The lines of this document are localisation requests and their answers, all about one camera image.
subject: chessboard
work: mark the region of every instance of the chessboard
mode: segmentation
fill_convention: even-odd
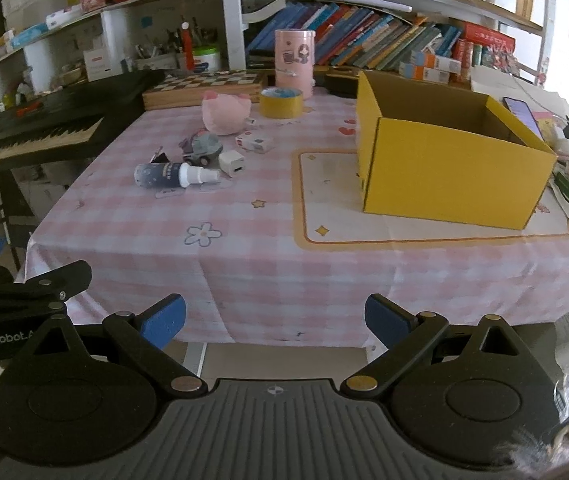
[[[232,70],[202,73],[188,76],[167,74],[159,85],[142,94],[145,110],[197,106],[207,90],[219,94],[248,94],[251,101],[260,100],[260,92],[266,83],[266,75],[260,72]]]

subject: yellow tape roll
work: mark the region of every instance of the yellow tape roll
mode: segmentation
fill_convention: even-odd
[[[265,88],[260,93],[260,113],[270,119],[293,119],[302,115],[304,99],[296,88]]]

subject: pink canister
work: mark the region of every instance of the pink canister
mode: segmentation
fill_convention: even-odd
[[[313,95],[315,30],[276,30],[276,86],[297,88]]]

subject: yellow cardboard box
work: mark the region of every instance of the yellow cardboard box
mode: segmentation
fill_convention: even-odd
[[[367,213],[524,229],[557,157],[492,97],[360,72]]]

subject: smartphone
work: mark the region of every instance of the smartphone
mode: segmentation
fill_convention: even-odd
[[[502,101],[504,106],[506,106],[514,116],[528,126],[540,139],[544,140],[542,138],[542,132],[539,130],[538,122],[535,120],[535,117],[533,117],[533,112],[528,104],[519,99],[513,99],[512,97],[505,97]]]

